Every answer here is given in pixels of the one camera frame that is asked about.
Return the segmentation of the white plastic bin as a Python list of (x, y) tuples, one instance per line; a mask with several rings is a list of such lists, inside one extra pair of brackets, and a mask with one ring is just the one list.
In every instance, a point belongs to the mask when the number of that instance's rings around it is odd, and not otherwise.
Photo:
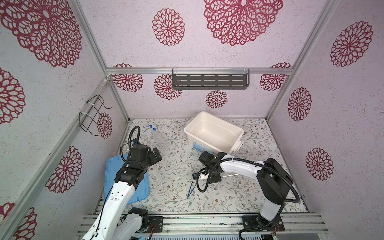
[(184, 127), (191, 148), (202, 153), (234, 154), (243, 145), (244, 130), (207, 112), (200, 112)]

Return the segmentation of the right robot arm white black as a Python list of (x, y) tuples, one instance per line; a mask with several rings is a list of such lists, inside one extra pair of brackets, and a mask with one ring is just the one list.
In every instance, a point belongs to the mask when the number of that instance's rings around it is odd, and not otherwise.
[(221, 173), (229, 172), (257, 180), (265, 201), (258, 215), (261, 223), (275, 222), (287, 203), (299, 203), (300, 195), (293, 186), (293, 178), (272, 158), (250, 161), (224, 152), (216, 155), (207, 151), (199, 157), (204, 168), (193, 174), (198, 190), (203, 193), (209, 184), (221, 181)]

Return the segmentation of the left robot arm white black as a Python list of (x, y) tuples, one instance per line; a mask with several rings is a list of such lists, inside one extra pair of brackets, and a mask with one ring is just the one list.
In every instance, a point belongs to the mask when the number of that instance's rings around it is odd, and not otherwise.
[(136, 232), (149, 227), (147, 210), (133, 208), (117, 227), (123, 211), (131, 197), (144, 180), (148, 169), (162, 160), (158, 148), (137, 144), (130, 148), (124, 164), (116, 173), (115, 183), (97, 219), (82, 237), (83, 240), (129, 240)]

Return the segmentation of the blue tweezers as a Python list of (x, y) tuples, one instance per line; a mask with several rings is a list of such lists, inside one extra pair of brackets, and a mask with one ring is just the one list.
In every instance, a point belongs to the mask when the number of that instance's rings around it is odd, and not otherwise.
[(192, 193), (193, 193), (195, 187), (196, 187), (196, 183), (195, 183), (195, 182), (192, 182), (191, 185), (190, 185), (190, 188), (189, 188), (189, 190), (188, 190), (187, 199), (190, 198), (190, 196), (192, 195)]

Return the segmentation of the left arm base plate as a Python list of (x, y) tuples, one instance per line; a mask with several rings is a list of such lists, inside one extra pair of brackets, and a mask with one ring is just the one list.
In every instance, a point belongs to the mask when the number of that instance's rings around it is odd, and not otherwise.
[(124, 234), (133, 233), (161, 233), (163, 231), (164, 217), (156, 217), (151, 214), (128, 214), (118, 230)]

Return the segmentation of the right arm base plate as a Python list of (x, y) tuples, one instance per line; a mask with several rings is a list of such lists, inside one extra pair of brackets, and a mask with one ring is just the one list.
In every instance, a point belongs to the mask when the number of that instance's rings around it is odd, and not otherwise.
[(248, 215), (242, 216), (243, 227), (246, 230), (253, 230), (257, 228), (258, 231), (266, 232), (283, 232), (285, 231), (285, 226), (283, 224), (282, 218), (280, 215), (277, 215), (272, 220), (266, 220), (261, 215)]

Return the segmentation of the dark grey wall shelf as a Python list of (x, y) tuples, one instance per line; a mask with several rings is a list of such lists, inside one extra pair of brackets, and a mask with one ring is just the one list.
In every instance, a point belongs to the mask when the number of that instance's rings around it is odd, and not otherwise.
[(246, 90), (250, 85), (248, 70), (242, 74), (179, 73), (172, 69), (174, 90)]

